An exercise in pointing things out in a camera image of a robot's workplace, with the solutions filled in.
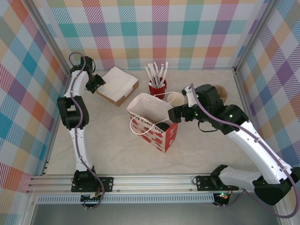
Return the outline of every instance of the purple cable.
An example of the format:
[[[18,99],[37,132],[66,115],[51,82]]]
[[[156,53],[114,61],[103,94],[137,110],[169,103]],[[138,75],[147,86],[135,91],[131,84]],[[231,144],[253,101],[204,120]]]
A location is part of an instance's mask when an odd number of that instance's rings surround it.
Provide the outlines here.
[[[223,124],[227,124],[229,126],[232,126],[232,127],[236,127],[242,131],[244,131],[246,134],[250,135],[256,142],[258,142],[267,152],[268,154],[274,159],[274,161],[280,166],[281,170],[286,174],[286,176],[288,177],[288,179],[290,180],[291,184],[292,184],[292,187],[294,188],[295,190],[295,195],[296,195],[296,206],[295,206],[295,209],[294,211],[289,214],[289,215],[286,215],[286,216],[282,216],[282,215],[278,215],[272,211],[270,211],[268,208],[265,207],[265,205],[260,201],[258,200],[257,198],[253,197],[252,195],[250,195],[247,190],[245,190],[245,192],[254,200],[256,201],[264,210],[266,210],[267,212],[269,212],[270,214],[278,217],[278,218],[282,218],[282,219],[288,219],[288,218],[291,218],[293,216],[295,216],[298,212],[298,209],[299,209],[299,193],[298,193],[298,190],[297,190],[297,187],[296,187],[296,184],[294,182],[294,180],[292,179],[292,177],[290,176],[290,174],[286,171],[285,167],[282,165],[282,163],[274,156],[274,154],[269,150],[269,148],[262,142],[259,140],[259,138],[257,138],[254,134],[252,134],[250,131],[248,131],[247,129],[235,124],[235,123],[231,123],[231,122],[228,122],[228,121],[225,121],[225,120],[220,120],[219,118],[211,115],[208,111],[206,111],[206,109],[201,105],[200,101],[198,100],[198,97],[197,97],[197,94],[196,94],[196,91],[195,91],[195,88],[194,88],[194,85],[191,84],[191,86],[189,87],[189,89],[192,89],[192,92],[193,92],[193,95],[194,95],[194,98],[196,100],[196,103],[198,104],[198,106],[200,107],[200,109],[210,118],[212,118],[213,120],[219,122],[219,123],[223,123]]]
[[[93,206],[93,207],[87,207],[85,205],[85,202],[83,202],[83,205],[84,205],[84,209],[90,209],[90,210],[93,210],[94,208],[98,207],[99,204],[102,202],[103,200],[103,196],[105,194],[105,189],[104,189],[104,185],[102,183],[102,181],[100,180],[100,178],[88,167],[88,165],[86,165],[86,163],[84,162],[84,160],[82,159],[82,156],[80,155],[80,151],[79,151],[79,146],[78,146],[78,136],[77,136],[77,128],[80,127],[80,125],[82,124],[83,122],[83,110],[82,108],[80,107],[80,105],[78,104],[78,102],[76,102],[76,100],[73,98],[73,87],[74,87],[74,84],[77,80],[77,78],[79,77],[79,75],[82,73],[83,69],[85,68],[85,65],[86,65],[86,61],[85,61],[85,57],[84,55],[82,55],[80,52],[72,52],[70,55],[69,55],[69,61],[70,63],[72,64],[72,66],[74,66],[74,64],[72,63],[71,61],[71,56],[74,55],[74,54],[79,54],[82,56],[83,58],[83,67],[81,68],[81,70],[79,71],[79,73],[77,74],[77,76],[74,78],[73,82],[71,83],[71,92],[70,92],[70,96],[71,96],[71,99],[72,101],[74,102],[74,104],[77,106],[79,112],[80,112],[80,120],[79,120],[79,123],[77,124],[77,126],[75,127],[75,145],[76,145],[76,151],[77,151],[77,154],[78,154],[78,157],[81,161],[81,163],[87,168],[87,170],[99,181],[100,185],[101,185],[101,188],[102,188],[102,195],[101,195],[101,198],[99,200],[99,202]]]

